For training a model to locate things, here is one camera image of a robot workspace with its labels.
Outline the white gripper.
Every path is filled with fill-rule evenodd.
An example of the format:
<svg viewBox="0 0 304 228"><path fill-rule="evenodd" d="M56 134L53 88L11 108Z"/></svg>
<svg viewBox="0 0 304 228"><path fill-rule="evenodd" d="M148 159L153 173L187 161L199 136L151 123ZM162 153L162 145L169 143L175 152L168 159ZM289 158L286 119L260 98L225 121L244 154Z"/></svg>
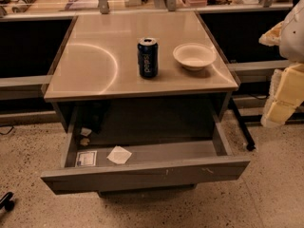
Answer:
<svg viewBox="0 0 304 228"><path fill-rule="evenodd" d="M282 57L291 62L284 70L276 69L263 109L264 127L284 125L304 102L304 0L300 0L283 22L262 34L258 41L268 47L278 46Z"/></svg>

